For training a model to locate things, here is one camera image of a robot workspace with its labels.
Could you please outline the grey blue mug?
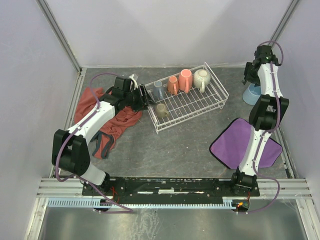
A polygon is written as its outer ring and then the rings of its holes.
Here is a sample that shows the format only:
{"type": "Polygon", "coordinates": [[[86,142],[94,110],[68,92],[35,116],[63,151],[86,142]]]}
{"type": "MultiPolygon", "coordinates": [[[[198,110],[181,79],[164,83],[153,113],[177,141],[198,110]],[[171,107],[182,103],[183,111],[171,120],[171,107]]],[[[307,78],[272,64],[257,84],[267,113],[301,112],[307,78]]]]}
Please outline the grey blue mug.
{"type": "Polygon", "coordinates": [[[160,80],[157,80],[153,83],[153,95],[160,101],[164,99],[165,91],[160,80]]]}

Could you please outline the olive green small cup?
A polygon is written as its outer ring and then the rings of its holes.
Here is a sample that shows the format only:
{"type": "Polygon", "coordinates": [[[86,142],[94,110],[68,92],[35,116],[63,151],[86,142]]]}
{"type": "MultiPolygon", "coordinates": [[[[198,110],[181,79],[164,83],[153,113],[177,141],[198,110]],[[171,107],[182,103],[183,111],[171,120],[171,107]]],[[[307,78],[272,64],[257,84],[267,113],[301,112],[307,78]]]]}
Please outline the olive green small cup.
{"type": "Polygon", "coordinates": [[[155,114],[158,118],[167,118],[169,116],[169,111],[165,104],[159,103],[155,106],[155,114]]]}

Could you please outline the light blue mug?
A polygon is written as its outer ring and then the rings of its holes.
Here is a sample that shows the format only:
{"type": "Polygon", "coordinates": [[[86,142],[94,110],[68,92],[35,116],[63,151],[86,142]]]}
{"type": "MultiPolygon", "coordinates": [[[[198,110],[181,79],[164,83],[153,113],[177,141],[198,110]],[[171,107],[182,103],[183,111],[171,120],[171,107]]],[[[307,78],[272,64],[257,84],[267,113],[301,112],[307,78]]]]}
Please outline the light blue mug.
{"type": "Polygon", "coordinates": [[[261,95],[261,87],[255,86],[255,84],[251,83],[248,86],[248,88],[244,91],[242,95],[242,99],[246,104],[250,106],[254,106],[258,101],[260,95],[261,95]]]}

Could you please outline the small pink printed mug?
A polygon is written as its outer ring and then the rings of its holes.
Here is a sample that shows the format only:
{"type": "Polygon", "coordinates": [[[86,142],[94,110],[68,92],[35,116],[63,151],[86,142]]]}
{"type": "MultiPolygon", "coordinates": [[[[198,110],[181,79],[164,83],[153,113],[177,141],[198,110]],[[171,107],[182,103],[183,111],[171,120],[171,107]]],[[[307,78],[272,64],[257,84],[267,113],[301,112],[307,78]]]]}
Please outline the small pink printed mug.
{"type": "Polygon", "coordinates": [[[172,95],[177,95],[179,90],[179,81],[176,76],[170,76],[167,82],[167,90],[172,95]]]}

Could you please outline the white wire dish rack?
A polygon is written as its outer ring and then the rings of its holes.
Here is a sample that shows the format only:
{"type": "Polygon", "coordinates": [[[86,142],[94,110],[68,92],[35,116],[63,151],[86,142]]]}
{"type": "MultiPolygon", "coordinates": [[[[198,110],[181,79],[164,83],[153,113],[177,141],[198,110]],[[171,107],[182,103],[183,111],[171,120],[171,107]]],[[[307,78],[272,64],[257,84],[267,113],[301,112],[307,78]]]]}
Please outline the white wire dish rack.
{"type": "Polygon", "coordinates": [[[172,95],[167,90],[167,83],[169,79],[167,76],[158,80],[162,83],[165,90],[163,99],[158,99],[153,94],[154,83],[150,82],[145,85],[145,88],[152,100],[156,104],[164,104],[169,113],[167,117],[161,118],[156,116],[156,107],[154,105],[147,108],[156,133],[210,111],[223,109],[225,106],[226,101],[229,98],[229,93],[211,69],[210,65],[204,62],[202,65],[193,67],[190,70],[192,73],[195,73],[197,70],[206,70],[209,72],[210,82],[203,93],[201,93],[195,86],[192,86],[189,93],[179,90],[177,95],[172,95]]]}

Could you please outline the cream speckled mug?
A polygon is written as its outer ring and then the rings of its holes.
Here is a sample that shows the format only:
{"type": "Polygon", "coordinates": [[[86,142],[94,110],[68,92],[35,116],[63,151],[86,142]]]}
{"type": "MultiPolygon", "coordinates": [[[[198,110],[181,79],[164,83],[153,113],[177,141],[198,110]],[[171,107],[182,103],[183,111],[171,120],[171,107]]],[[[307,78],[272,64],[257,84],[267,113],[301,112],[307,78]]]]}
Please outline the cream speckled mug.
{"type": "Polygon", "coordinates": [[[199,69],[193,74],[193,84],[202,94],[205,92],[210,81],[211,75],[205,69],[199,69]]]}

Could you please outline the large pink mug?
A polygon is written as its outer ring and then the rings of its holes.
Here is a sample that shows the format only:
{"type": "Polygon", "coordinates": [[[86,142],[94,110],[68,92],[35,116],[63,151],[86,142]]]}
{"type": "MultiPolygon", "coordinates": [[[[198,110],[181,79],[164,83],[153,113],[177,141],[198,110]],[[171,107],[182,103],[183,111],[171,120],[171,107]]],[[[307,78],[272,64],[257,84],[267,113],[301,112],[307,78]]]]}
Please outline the large pink mug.
{"type": "Polygon", "coordinates": [[[183,69],[178,76],[179,89],[189,93],[193,83],[193,74],[189,69],[183,69]]]}

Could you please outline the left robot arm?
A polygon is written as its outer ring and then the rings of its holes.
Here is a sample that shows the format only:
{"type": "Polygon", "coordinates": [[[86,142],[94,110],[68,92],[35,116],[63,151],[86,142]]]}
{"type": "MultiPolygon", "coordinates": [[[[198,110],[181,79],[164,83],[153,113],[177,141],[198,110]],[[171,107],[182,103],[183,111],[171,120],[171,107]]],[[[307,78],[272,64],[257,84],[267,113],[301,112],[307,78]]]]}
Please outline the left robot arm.
{"type": "Polygon", "coordinates": [[[53,136],[52,164],[85,182],[102,185],[110,177],[91,162],[106,158],[126,128],[135,125],[142,111],[155,102],[135,74],[116,76],[112,87],[85,89],[76,107],[75,125],[53,136]]]}

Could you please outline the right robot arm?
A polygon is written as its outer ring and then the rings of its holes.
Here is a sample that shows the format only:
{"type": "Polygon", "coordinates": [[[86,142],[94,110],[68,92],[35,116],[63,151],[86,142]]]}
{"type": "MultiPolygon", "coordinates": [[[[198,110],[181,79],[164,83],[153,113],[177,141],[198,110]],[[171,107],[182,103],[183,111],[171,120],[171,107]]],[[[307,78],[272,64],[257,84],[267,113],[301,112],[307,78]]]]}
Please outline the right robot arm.
{"type": "Polygon", "coordinates": [[[289,106],[284,98],[278,81],[278,68],[284,59],[280,48],[281,61],[268,45],[269,41],[259,44],[254,52],[254,60],[247,62],[244,70],[244,83],[260,86],[261,94],[249,115],[250,138],[244,157],[233,173],[230,189],[235,194],[247,194],[258,188],[258,167],[272,133],[279,127],[289,106]]]}

